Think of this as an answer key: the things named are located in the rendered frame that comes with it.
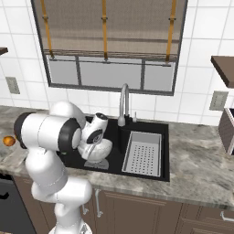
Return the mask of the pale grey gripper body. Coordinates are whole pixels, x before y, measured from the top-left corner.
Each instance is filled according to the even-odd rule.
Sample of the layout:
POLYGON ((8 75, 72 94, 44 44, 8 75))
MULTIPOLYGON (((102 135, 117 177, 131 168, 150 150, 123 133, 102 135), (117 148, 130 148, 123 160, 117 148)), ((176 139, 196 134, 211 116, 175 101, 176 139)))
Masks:
POLYGON ((103 159, 99 163, 86 162, 84 164, 84 166, 90 167, 90 168, 108 170, 109 169, 109 162, 106 159, 103 159))

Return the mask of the black kitchen sink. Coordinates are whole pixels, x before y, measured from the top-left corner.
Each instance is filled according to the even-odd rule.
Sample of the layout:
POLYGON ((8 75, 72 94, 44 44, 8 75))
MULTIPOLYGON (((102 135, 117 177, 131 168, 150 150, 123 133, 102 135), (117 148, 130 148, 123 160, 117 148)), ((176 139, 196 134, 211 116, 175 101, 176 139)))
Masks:
POLYGON ((126 125, 120 127, 115 119, 108 121, 108 126, 104 134, 104 138, 112 142, 112 150, 110 154, 105 158, 109 162, 109 169, 96 169, 85 167, 86 160, 81 158, 78 151, 72 153, 60 153, 57 155, 62 160, 66 167, 91 170, 103 173, 109 173, 121 176, 141 177, 145 179, 153 179, 158 181, 170 181, 169 174, 169 137, 168 137, 168 125, 164 123, 155 122, 133 122, 129 119, 126 125), (161 154, 161 176, 153 177, 148 175, 136 175, 130 173, 124 173, 122 171, 122 165, 125 157, 127 144, 129 142, 131 132, 141 133, 159 133, 162 135, 162 154, 161 154))

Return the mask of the grey perforated sink tray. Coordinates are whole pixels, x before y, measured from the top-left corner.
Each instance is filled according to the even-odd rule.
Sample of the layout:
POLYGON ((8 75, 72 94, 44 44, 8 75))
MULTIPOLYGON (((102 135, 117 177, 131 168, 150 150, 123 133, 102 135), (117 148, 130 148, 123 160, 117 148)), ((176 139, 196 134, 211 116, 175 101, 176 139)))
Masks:
POLYGON ((162 135, 131 132, 122 165, 124 173, 161 176, 162 135))

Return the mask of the brown cupboard door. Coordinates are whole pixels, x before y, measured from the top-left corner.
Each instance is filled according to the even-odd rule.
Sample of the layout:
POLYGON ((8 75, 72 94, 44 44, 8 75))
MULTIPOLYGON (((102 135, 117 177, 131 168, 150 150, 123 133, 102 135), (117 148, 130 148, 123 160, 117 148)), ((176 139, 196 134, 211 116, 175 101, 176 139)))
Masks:
MULTIPOLYGON (((13 178, 36 233, 48 234, 56 225, 56 217, 54 214, 55 204, 40 202, 32 197, 32 180, 30 178, 16 175, 13 175, 13 178)), ((97 234, 92 199, 93 196, 90 201, 84 205, 89 211, 84 215, 81 207, 80 214, 83 220, 90 226, 92 233, 97 234)))
POLYGON ((176 234, 182 204, 104 192, 106 234, 176 234))

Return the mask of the silver curved tap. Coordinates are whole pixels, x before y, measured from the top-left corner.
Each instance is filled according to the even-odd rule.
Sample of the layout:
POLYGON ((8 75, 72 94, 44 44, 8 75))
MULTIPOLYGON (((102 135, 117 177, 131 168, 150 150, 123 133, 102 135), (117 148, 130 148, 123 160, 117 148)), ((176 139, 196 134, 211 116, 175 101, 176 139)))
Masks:
POLYGON ((129 116, 129 86, 127 83, 122 86, 119 110, 118 125, 124 126, 125 118, 129 116))

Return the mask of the orange brown round object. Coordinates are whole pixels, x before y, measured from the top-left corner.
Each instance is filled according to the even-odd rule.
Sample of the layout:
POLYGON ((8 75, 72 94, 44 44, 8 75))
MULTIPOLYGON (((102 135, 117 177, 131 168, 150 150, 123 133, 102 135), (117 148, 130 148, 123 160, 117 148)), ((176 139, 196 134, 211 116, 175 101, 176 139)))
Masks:
POLYGON ((16 143, 16 138, 13 136, 5 136, 3 138, 3 144, 5 146, 13 146, 16 143))

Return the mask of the black dishwasher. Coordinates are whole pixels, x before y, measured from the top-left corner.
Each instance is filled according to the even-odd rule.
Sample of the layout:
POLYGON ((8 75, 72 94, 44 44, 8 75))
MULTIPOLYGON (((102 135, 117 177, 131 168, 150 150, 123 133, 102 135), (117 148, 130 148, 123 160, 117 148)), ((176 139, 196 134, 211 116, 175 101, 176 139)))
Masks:
POLYGON ((36 234, 12 176, 0 173, 0 231, 36 234))

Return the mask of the brown drawer front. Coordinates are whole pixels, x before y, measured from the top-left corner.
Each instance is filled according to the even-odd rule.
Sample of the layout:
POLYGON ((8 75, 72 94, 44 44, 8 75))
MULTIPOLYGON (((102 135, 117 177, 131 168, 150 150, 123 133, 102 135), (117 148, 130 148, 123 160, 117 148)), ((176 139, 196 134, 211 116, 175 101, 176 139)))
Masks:
POLYGON ((223 221, 221 211, 231 210, 184 204, 175 234, 234 234, 234 223, 223 221))

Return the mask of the window with brown blind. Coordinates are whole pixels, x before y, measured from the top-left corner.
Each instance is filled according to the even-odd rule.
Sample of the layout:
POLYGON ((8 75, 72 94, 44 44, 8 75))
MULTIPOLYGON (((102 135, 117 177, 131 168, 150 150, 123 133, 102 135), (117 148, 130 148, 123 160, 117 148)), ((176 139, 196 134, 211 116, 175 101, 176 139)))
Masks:
POLYGON ((30 0, 53 88, 172 96, 188 0, 30 0))

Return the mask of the grey wall socket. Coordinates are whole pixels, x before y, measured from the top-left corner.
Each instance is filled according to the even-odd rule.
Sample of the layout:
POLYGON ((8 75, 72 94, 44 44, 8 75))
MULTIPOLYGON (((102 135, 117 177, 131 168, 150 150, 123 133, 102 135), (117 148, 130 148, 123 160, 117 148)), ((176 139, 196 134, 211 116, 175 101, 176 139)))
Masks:
POLYGON ((9 88, 9 91, 13 94, 19 94, 20 90, 17 85, 17 81, 15 77, 6 77, 6 82, 9 88))
POLYGON ((211 111, 222 111, 224 109, 228 94, 229 93, 227 91, 215 90, 212 95, 209 109, 211 111))

